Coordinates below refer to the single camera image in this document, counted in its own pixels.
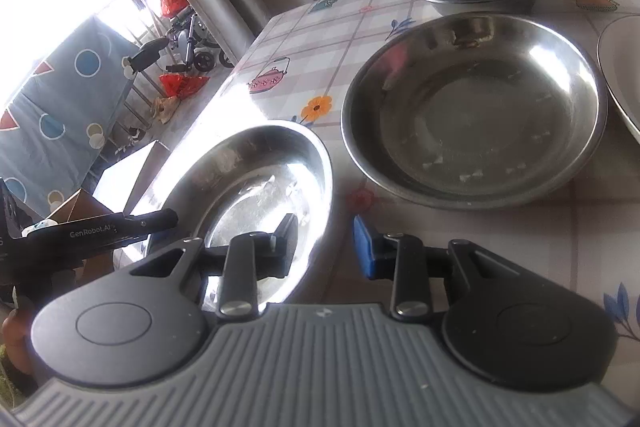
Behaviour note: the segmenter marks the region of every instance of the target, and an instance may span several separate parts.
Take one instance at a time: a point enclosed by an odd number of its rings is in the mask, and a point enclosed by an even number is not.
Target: blue circle
[[[76,71],[80,76],[94,76],[100,70],[100,55],[93,50],[82,50],[76,55]]]
[[[44,113],[40,117],[40,132],[47,140],[62,138],[65,131],[65,125],[53,118],[50,114]]]
[[[24,188],[22,182],[17,180],[16,178],[7,178],[4,180],[6,184],[6,188],[8,188],[11,193],[18,198],[22,203],[26,203],[27,201],[27,189]]]

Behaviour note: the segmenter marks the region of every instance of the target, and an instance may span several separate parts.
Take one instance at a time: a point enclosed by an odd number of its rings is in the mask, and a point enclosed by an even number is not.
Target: hand
[[[2,323],[6,354],[14,367],[25,375],[31,375],[33,372],[27,348],[33,316],[34,309],[31,301],[20,299],[20,307],[12,310]]]

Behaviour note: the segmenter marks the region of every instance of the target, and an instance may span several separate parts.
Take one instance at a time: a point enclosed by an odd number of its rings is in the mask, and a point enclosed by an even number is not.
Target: red triangle
[[[50,73],[53,71],[51,64],[49,64],[46,60],[43,60],[38,67],[31,73],[31,76],[38,76],[39,74]]]
[[[17,121],[15,121],[14,115],[8,109],[4,110],[2,117],[0,118],[0,131],[12,131],[20,129]]]

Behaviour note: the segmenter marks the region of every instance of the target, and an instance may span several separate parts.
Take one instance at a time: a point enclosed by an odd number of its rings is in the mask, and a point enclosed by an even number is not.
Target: white plate
[[[604,28],[598,61],[622,120],[640,143],[640,16],[622,17]]]

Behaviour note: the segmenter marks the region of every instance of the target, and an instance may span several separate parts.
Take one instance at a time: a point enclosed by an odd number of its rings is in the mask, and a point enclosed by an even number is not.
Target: checkered tablecloth
[[[599,33],[612,20],[640,13],[640,0],[599,0],[604,11],[585,8],[592,4],[537,0],[532,17],[596,60]],[[354,75],[389,39],[437,17],[421,0],[321,0],[278,15],[185,142],[202,149],[265,117],[310,124],[324,141],[334,167],[334,209],[321,253],[294,298],[388,303],[389,284],[367,282],[358,270],[349,234],[356,210],[379,230],[412,233],[435,247],[465,237],[606,304],[618,316],[621,336],[604,384],[640,407],[640,145],[613,107],[601,145],[574,180],[546,198],[509,210],[454,212],[399,200],[369,182],[348,155],[339,123]],[[260,84],[265,78],[271,84]],[[273,87],[250,94],[252,83]],[[316,105],[322,106],[321,116],[310,112]]]

